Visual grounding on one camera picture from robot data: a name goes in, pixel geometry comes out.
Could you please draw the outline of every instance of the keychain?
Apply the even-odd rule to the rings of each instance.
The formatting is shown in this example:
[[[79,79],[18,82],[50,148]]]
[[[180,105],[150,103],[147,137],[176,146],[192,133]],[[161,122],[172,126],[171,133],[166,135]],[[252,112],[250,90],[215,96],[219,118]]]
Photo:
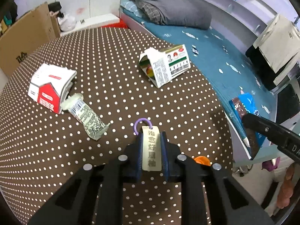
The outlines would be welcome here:
[[[134,133],[139,135],[137,125],[140,121],[147,122],[148,126],[142,126],[143,155],[142,170],[161,171],[161,135],[157,126],[153,126],[146,118],[139,118],[133,126]]]

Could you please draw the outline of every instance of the bed sheet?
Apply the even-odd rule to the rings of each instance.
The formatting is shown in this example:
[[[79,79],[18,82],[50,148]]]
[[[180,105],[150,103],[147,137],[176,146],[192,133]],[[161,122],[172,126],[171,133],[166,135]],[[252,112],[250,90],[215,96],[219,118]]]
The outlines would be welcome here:
[[[185,44],[190,60],[212,84],[224,111],[244,142],[247,142],[245,131],[229,105],[232,98],[249,92],[260,115],[270,119],[271,111],[276,110],[275,96],[263,86],[246,56],[222,34],[213,28],[204,31],[183,26],[156,25],[125,9],[123,11],[156,37],[173,44]],[[196,48],[199,54],[192,52],[192,48]]]

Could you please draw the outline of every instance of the beige tag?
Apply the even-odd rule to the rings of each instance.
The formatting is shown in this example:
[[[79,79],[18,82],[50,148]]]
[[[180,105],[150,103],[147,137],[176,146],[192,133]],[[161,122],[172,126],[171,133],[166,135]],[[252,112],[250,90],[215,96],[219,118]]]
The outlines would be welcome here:
[[[161,171],[161,135],[157,126],[142,126],[144,171]]]

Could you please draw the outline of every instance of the table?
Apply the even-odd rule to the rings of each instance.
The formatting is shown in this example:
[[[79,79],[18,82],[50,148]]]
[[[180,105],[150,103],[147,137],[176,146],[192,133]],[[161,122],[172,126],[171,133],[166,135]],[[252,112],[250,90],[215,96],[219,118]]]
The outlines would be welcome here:
[[[84,164],[120,155],[135,140],[132,126],[140,117],[166,131],[186,155],[231,170],[228,123],[205,76],[192,64],[157,89],[138,67],[142,51],[169,45],[136,31],[89,29],[41,46],[20,64],[0,96],[0,188],[23,224]],[[77,70],[70,95],[81,92],[111,123],[101,139],[90,139],[70,113],[57,115],[27,96],[43,62]],[[123,224],[180,224],[180,215],[180,184],[166,183],[162,173],[145,172],[141,182],[124,185]]]

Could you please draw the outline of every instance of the purple ring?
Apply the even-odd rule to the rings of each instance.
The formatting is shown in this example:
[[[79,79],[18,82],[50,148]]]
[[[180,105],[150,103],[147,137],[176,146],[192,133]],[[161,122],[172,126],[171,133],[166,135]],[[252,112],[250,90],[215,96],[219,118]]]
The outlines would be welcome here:
[[[147,122],[148,125],[149,125],[149,127],[150,127],[150,129],[153,128],[153,125],[152,125],[152,123],[151,123],[150,120],[148,120],[148,119],[146,119],[146,118],[139,118],[138,120],[136,120],[136,122],[135,122],[134,125],[133,125],[133,130],[134,130],[134,132],[135,132],[136,135],[139,135],[139,132],[137,131],[137,124],[138,124],[140,121],[145,121],[145,122]]]

